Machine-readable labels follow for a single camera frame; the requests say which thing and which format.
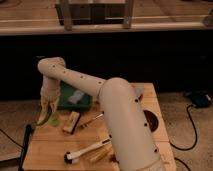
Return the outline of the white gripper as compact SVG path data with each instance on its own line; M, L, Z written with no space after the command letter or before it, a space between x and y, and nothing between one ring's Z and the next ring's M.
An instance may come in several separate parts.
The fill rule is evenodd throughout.
M60 81L57 79L44 76L40 95L41 95L41 100L45 103L41 104L41 110L39 112L38 121L36 123L37 126L41 126L40 122L44 118L42 112L48 108L47 103L50 103L50 108L52 113L55 113L57 111L58 102L61 95Z

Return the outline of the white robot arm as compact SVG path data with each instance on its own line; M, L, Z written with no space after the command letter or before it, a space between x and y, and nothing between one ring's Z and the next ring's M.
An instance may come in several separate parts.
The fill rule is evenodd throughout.
M105 80L67 69L61 57L41 59L38 70L43 74L41 99L53 111L58 106L61 81L97 98L121 171L166 171L140 101L128 81Z

